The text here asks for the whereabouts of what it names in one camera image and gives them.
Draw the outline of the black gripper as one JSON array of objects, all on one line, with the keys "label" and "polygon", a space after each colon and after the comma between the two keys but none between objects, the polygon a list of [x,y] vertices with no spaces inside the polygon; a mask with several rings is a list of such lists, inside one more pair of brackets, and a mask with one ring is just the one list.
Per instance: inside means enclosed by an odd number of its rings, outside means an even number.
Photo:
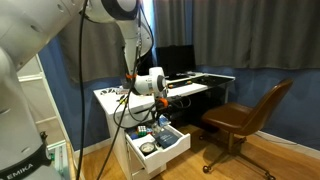
[{"label": "black gripper", "polygon": [[169,100],[167,98],[157,98],[155,101],[156,112],[158,114],[166,113],[170,110],[171,105],[169,104]]}]

